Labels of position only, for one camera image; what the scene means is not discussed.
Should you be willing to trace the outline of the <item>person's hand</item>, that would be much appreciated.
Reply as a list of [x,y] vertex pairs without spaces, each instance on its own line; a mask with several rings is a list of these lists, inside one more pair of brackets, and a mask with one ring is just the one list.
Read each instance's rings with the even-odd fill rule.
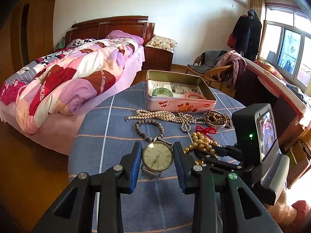
[[285,189],[274,206],[264,206],[283,232],[310,232],[310,205],[304,200],[288,205]]

